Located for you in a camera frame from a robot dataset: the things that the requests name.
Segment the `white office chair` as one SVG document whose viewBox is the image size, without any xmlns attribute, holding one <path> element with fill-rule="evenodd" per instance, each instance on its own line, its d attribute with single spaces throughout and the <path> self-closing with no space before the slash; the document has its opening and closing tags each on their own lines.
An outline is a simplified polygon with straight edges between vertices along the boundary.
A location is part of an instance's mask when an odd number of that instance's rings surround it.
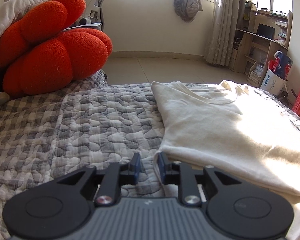
<svg viewBox="0 0 300 240">
<path fill-rule="evenodd" d="M 104 0 L 85 0 L 86 8 L 74 26 L 94 26 L 94 28 L 103 31 L 104 16 L 102 11 L 102 3 Z"/>
</svg>

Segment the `grey quilted bed cover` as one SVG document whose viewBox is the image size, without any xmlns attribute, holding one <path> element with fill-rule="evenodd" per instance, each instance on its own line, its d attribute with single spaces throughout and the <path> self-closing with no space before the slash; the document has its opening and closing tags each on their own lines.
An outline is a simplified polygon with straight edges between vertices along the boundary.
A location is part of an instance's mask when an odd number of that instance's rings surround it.
<svg viewBox="0 0 300 240">
<path fill-rule="evenodd" d="M 212 165 L 201 206 L 179 203 L 157 165 L 164 124 L 151 84 L 14 100 L 0 107 L 0 239 L 288 239 L 284 196 Z M 136 185 L 96 206 L 96 172 L 141 157 Z"/>
</svg>

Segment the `white printed pillow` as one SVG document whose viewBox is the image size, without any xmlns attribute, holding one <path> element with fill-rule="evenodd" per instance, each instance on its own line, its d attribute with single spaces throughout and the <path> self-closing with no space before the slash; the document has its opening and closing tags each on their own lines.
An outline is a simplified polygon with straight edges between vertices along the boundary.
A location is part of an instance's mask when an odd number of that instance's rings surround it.
<svg viewBox="0 0 300 240">
<path fill-rule="evenodd" d="M 0 38 L 14 22 L 21 20 L 32 8 L 50 0 L 9 0 L 0 6 Z"/>
</svg>

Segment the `beige curtain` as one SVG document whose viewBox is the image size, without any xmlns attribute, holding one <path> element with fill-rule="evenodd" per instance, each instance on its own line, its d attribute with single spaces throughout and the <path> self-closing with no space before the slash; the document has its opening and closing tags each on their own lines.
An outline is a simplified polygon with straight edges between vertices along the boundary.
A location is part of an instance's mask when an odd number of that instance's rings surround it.
<svg viewBox="0 0 300 240">
<path fill-rule="evenodd" d="M 246 0 L 215 0 L 212 29 L 208 35 L 205 59 L 227 67 L 230 64 L 236 28 Z"/>
</svg>

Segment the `white paper shopping bag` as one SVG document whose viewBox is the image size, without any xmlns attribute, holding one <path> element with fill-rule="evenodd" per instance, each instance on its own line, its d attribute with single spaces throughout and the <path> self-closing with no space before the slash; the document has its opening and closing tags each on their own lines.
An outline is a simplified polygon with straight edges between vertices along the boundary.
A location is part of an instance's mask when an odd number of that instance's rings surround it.
<svg viewBox="0 0 300 240">
<path fill-rule="evenodd" d="M 278 96 L 287 84 L 287 76 L 292 67 L 293 61 L 282 51 L 278 50 L 274 58 L 268 61 L 268 69 L 264 80 L 261 83 L 261 89 L 268 93 Z"/>
</svg>

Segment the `cream Winnie the Pooh sweatshirt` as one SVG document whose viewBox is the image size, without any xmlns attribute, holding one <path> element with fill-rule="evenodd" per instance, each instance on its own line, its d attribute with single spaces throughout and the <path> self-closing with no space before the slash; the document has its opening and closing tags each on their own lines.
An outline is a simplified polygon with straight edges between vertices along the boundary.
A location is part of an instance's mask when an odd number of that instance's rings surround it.
<svg viewBox="0 0 300 240">
<path fill-rule="evenodd" d="M 165 128 L 159 150 L 284 196 L 295 212 L 287 237 L 300 239 L 300 119 L 260 90 L 232 81 L 154 82 L 151 89 Z"/>
</svg>

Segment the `wooden desk with shelves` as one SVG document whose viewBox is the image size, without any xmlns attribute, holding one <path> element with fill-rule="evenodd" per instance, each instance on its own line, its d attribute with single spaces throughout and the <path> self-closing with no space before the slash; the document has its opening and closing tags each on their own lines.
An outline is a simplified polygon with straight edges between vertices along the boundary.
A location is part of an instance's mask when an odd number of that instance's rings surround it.
<svg viewBox="0 0 300 240">
<path fill-rule="evenodd" d="M 273 59 L 278 50 L 287 53 L 292 31 L 293 13 L 281 14 L 269 10 L 258 10 L 257 6 L 247 1 L 243 15 L 239 17 L 229 68 L 247 76 L 247 82 L 260 87 L 267 72 L 268 61 Z M 274 39 L 256 34 L 258 24 L 275 28 Z"/>
</svg>

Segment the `red flower-shaped cushion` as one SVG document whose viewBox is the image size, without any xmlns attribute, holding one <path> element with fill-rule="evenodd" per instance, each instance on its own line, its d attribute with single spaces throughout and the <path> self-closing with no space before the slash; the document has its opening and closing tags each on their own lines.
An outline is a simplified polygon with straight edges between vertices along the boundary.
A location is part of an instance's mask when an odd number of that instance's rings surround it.
<svg viewBox="0 0 300 240">
<path fill-rule="evenodd" d="M 0 38 L 0 81 L 10 98 L 62 89 L 98 72 L 113 44 L 102 31 L 73 28 L 84 0 L 50 0 L 32 8 Z"/>
</svg>

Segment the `black laptop on desk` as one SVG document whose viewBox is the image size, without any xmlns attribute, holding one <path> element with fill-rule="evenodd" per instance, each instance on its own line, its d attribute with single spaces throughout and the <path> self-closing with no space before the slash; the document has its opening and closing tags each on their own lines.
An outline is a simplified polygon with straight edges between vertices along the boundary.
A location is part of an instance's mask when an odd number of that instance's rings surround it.
<svg viewBox="0 0 300 240">
<path fill-rule="evenodd" d="M 259 23 L 256 34 L 262 37 L 266 37 L 268 39 L 273 40 L 275 35 L 275 28 Z"/>
</svg>

